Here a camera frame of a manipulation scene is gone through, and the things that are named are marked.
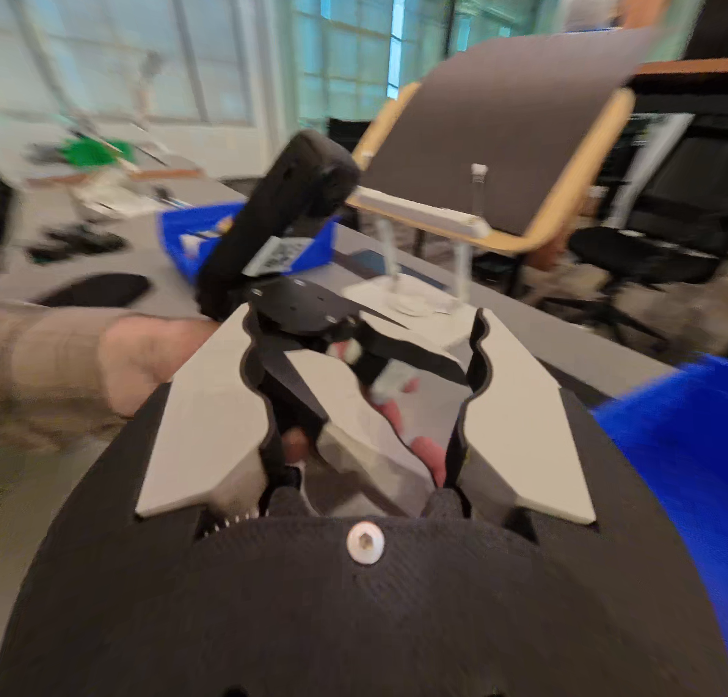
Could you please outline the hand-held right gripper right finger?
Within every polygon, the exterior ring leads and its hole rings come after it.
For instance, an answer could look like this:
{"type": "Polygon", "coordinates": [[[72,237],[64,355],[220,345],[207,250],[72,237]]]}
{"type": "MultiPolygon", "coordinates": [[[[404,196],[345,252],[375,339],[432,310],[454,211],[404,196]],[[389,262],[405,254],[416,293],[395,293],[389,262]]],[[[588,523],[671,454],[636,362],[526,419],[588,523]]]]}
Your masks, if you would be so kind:
{"type": "Polygon", "coordinates": [[[469,347],[445,486],[494,524],[516,510],[596,523],[559,383],[491,310],[476,311],[469,347]]]}

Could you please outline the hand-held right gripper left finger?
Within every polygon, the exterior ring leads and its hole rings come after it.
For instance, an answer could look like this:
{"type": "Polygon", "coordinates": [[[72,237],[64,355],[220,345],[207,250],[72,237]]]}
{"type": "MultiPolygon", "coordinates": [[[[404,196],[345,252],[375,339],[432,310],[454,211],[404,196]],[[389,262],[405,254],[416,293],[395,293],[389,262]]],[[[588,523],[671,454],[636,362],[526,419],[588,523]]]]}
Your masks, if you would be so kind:
{"type": "Polygon", "coordinates": [[[249,304],[174,374],[136,503],[141,518],[204,506],[224,520],[262,511],[287,474],[269,400],[245,365],[257,366],[249,304]]]}

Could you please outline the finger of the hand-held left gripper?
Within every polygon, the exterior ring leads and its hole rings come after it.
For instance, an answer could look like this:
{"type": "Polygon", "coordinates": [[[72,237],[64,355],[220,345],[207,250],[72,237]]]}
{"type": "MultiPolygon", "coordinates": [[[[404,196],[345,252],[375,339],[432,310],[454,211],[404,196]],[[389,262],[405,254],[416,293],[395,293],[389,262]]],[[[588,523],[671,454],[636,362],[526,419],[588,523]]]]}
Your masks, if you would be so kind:
{"type": "Polygon", "coordinates": [[[286,358],[323,410],[318,454],[339,475],[354,475],[382,510],[418,516],[435,490],[427,467],[405,446],[359,388],[350,367],[313,350],[289,350],[286,358]]]}
{"type": "Polygon", "coordinates": [[[465,371],[457,358],[411,329],[372,312],[359,312],[358,344],[361,348],[358,378],[364,385],[373,385],[392,362],[429,372],[452,383],[467,384],[465,371]]]}

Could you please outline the large blue plastic bin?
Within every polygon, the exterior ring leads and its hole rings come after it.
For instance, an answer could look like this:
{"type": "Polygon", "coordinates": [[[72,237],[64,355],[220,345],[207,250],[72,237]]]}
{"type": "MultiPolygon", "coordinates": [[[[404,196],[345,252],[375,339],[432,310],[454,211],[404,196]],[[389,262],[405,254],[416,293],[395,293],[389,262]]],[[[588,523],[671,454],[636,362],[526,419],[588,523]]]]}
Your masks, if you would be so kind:
{"type": "Polygon", "coordinates": [[[726,641],[726,358],[705,355],[592,413],[678,529],[726,641]]]}

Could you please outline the person's left forearm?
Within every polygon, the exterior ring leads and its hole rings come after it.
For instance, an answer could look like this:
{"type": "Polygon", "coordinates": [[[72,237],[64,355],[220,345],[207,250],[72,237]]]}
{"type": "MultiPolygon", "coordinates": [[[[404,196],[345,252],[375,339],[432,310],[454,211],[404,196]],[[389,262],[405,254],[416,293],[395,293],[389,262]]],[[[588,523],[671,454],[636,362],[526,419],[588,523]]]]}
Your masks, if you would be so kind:
{"type": "Polygon", "coordinates": [[[115,429],[100,363],[114,308],[2,303],[2,437],[70,438],[115,429]]]}

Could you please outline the green object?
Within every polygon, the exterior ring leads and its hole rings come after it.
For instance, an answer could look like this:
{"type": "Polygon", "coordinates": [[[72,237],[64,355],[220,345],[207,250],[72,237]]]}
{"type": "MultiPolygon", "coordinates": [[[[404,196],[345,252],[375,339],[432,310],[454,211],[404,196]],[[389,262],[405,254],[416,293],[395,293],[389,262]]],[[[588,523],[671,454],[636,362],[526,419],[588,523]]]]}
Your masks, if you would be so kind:
{"type": "Polygon", "coordinates": [[[113,165],[119,159],[135,163],[134,146],[118,138],[106,139],[105,143],[88,137],[67,139],[58,147],[58,152],[65,163],[75,168],[113,165]]]}

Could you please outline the person's left hand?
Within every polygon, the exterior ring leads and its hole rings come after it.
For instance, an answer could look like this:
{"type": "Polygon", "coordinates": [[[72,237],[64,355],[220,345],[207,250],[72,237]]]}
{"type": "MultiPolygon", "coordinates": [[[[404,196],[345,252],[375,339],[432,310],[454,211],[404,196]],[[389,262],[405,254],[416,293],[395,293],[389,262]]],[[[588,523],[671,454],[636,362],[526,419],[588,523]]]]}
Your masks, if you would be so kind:
{"type": "Polygon", "coordinates": [[[202,319],[125,316],[99,340],[101,380],[111,410],[129,418],[205,345],[219,324],[202,319]]]}

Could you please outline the white clear tube stand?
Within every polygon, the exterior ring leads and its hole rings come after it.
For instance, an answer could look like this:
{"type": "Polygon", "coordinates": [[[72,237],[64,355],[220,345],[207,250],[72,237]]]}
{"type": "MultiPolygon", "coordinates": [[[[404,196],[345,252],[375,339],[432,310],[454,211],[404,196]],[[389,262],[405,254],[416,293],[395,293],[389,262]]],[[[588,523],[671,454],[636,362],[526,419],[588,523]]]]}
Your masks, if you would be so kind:
{"type": "Polygon", "coordinates": [[[348,286],[341,295],[403,324],[439,347],[449,348],[468,338],[475,318],[475,308],[469,303],[472,247],[492,231],[482,216],[487,173],[487,165],[471,165],[471,201],[475,214],[358,187],[351,196],[352,204],[376,218],[385,274],[348,286]],[[450,291],[438,289],[403,271],[397,261],[395,221],[452,243],[454,273],[450,291]]]}

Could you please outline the small blue plastic bin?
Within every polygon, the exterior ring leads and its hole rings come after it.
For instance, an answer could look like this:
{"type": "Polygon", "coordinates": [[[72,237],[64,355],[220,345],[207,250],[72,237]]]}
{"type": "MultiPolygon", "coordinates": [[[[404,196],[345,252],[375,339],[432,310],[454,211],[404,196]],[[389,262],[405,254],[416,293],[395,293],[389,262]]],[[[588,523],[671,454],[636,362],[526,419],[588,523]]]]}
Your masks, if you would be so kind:
{"type": "MultiPolygon", "coordinates": [[[[232,219],[236,212],[244,208],[245,203],[187,206],[158,213],[160,246],[189,285],[196,285],[199,269],[218,245],[222,237],[220,223],[232,219]]],[[[313,242],[291,261],[284,274],[303,273],[331,263],[339,219],[338,214],[329,219],[313,242]]]]}

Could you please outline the white papers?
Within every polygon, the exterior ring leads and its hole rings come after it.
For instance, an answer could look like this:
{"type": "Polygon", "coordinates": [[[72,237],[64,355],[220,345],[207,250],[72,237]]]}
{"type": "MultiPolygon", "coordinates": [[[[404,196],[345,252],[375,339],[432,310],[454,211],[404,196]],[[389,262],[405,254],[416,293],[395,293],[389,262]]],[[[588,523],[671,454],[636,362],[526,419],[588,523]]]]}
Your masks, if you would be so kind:
{"type": "Polygon", "coordinates": [[[124,187],[78,187],[69,192],[78,215],[87,221],[118,221],[155,214],[167,207],[124,187]]]}

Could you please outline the flat black pad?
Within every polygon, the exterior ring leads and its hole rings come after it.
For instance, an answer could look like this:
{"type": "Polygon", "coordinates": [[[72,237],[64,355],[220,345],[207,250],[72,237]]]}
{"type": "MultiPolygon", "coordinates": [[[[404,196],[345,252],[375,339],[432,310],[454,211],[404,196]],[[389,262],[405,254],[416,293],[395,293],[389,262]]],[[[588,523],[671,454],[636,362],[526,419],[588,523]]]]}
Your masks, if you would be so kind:
{"type": "Polygon", "coordinates": [[[144,275],[103,273],[87,275],[32,301],[45,308],[111,308],[133,306],[152,290],[144,275]]]}

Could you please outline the black tangled items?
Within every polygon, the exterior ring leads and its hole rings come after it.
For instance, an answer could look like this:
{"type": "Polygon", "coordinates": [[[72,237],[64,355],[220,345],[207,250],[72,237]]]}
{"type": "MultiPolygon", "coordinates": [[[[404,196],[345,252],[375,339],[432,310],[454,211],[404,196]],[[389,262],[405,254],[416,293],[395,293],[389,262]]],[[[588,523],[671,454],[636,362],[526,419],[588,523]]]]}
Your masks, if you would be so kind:
{"type": "Polygon", "coordinates": [[[95,256],[121,252],[130,247],[122,236],[87,224],[41,230],[41,240],[24,248],[37,265],[64,262],[75,256],[95,256]]]}

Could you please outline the black desk chair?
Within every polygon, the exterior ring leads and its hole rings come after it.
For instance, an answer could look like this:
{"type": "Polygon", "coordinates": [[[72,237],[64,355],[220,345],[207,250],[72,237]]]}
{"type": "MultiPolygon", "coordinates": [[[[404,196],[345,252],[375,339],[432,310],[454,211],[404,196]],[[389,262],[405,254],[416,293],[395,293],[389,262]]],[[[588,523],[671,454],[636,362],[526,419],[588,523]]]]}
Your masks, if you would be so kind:
{"type": "Polygon", "coordinates": [[[727,119],[697,115],[637,197],[621,229],[583,228],[569,238],[567,250],[578,265],[607,274],[592,300],[545,297],[538,310],[577,310],[574,323],[605,328],[620,345],[623,328],[654,340],[654,349],[668,339],[617,307],[629,284],[660,290],[677,283],[711,281],[727,252],[727,119]]]}

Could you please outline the grey plywood chair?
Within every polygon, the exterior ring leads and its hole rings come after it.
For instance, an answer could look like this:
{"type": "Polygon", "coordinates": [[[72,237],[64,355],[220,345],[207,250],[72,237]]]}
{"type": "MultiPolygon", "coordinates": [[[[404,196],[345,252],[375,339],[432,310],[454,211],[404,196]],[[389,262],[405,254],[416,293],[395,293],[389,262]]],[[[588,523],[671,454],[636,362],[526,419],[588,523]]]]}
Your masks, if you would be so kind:
{"type": "Polygon", "coordinates": [[[348,203],[528,256],[569,232],[635,105],[652,27],[494,38],[384,108],[348,203]]]}

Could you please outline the wooden desk black frame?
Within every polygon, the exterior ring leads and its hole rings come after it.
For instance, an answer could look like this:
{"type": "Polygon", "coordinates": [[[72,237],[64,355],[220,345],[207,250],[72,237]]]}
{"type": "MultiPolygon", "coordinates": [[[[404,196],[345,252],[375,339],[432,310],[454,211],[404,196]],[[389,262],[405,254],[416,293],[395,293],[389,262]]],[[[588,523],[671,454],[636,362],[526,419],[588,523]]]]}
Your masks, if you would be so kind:
{"type": "Polygon", "coordinates": [[[643,138],[655,122],[676,119],[726,135],[725,58],[647,63],[626,85],[635,94],[632,119],[625,132],[628,138],[643,138]]]}

